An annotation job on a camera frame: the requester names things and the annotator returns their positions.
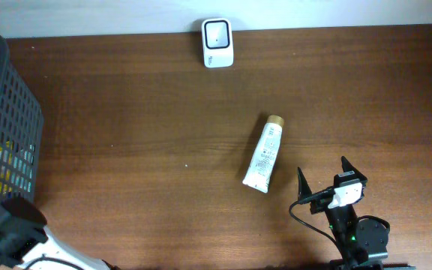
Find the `white cream tube gold cap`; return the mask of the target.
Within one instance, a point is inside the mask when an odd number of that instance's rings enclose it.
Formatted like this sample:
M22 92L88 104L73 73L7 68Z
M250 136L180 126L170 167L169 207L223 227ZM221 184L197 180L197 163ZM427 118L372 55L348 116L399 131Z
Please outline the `white cream tube gold cap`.
M242 180L243 185L264 194L268 193L270 178L281 145L283 127L284 119L279 115L268 117Z

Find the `yellow snack packet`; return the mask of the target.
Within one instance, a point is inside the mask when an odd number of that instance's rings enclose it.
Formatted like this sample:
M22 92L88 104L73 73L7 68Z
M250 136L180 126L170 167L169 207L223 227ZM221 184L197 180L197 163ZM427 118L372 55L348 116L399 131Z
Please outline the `yellow snack packet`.
M11 172L14 165L13 149L14 143L11 141L0 146L0 195L9 195L16 190L14 187L16 175Z

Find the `mint green tissue packet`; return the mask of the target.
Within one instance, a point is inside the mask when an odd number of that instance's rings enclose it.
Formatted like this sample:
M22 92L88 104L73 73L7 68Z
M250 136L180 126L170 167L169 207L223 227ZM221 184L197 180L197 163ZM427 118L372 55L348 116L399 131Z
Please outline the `mint green tissue packet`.
M13 157L12 166L15 172L10 177L10 182L14 184L20 192L30 194L33 185L33 165L35 161L35 146L30 145L29 149L21 148Z

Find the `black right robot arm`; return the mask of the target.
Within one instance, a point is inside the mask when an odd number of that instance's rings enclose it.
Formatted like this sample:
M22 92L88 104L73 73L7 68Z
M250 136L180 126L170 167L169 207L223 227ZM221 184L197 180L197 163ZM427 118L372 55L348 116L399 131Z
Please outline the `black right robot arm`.
M330 269L413 269L407 264L384 264L389 253L390 223L373 215L358 216L353 207L364 198L368 178L346 157L341 157L343 172L334 176L333 185L314 193L300 168L297 169L298 197L289 206L289 215L303 226L329 239L340 259L329 262ZM324 213L331 234L296 217L293 208L308 204L312 215Z

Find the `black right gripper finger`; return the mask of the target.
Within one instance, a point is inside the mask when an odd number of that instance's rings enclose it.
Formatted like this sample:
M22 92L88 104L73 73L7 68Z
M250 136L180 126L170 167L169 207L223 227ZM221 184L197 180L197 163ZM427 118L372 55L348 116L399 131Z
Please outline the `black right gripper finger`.
M360 179L361 181L367 180L367 177L363 175L361 172L359 172L344 156L341 157L341 166L345 173L353 172L353 175L357 179Z
M305 200L307 197L309 197L312 194L312 191L300 167L297 168L297 176L298 176L298 199Z

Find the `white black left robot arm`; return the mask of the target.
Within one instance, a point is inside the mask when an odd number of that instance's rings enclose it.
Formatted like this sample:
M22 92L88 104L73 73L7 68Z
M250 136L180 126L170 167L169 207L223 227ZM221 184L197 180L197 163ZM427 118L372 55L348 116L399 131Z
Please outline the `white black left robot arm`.
M34 270L117 268L58 240L43 214L19 196L0 200L0 266Z

